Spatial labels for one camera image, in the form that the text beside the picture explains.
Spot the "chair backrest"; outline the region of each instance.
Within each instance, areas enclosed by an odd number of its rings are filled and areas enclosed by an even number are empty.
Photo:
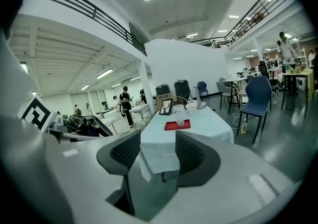
[[[272,94],[272,87],[267,77],[255,76],[250,79],[245,91],[248,96],[248,102],[268,105]]]
[[[102,147],[97,152],[98,163],[110,174],[126,176],[140,152],[140,131]]]
[[[203,81],[198,82],[198,89],[199,89],[199,91],[206,90],[207,89],[207,84],[205,82],[203,82]]]

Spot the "white desk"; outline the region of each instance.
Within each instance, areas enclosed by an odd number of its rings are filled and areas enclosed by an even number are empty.
[[[209,107],[199,109],[194,114],[183,112],[184,119],[190,119],[191,128],[184,131],[207,136],[218,141],[234,143],[231,127]],[[165,131],[166,122],[176,121],[177,114],[159,115],[157,113],[141,133],[141,157],[152,173],[179,170],[175,154],[175,131]],[[149,170],[141,164],[145,179]]]

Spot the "woman in black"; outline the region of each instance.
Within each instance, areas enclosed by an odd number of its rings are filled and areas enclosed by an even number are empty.
[[[129,113],[129,110],[131,109],[130,101],[132,101],[132,99],[131,99],[129,93],[127,92],[128,87],[124,86],[123,90],[124,91],[119,95],[119,99],[120,99],[119,102],[123,106],[124,112],[126,114],[126,117],[127,117],[128,123],[129,123],[129,126],[130,126],[130,128],[132,128],[133,127],[133,119],[131,118],[131,115]]]

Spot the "white shirt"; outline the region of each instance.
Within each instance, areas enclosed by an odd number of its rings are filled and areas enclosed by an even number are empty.
[[[293,55],[292,55],[292,46],[289,44],[288,40],[286,40],[286,43],[284,43],[282,40],[280,40],[280,45],[277,45],[277,52],[282,53],[284,56],[283,64],[295,64]]]
[[[308,56],[309,59],[309,66],[313,66],[313,59],[315,58],[316,54],[310,53]]]

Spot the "floor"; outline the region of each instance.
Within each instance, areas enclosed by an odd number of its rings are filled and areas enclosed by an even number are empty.
[[[299,92],[298,97],[286,96],[285,105],[281,110],[282,92],[272,99],[272,111],[268,111],[264,131],[252,144],[258,118],[248,118],[247,132],[236,136],[238,106],[231,107],[228,114],[227,101],[220,109],[220,95],[204,98],[210,108],[224,119],[233,129],[235,144],[247,147],[261,158],[282,171],[293,181],[303,179],[310,162],[318,148],[318,93],[315,101],[309,102],[307,116],[304,119],[305,95]],[[138,158],[129,173],[131,196],[135,207],[135,215],[150,221],[162,207],[173,197],[175,181],[171,184],[161,183],[160,175],[149,183],[141,176]]]

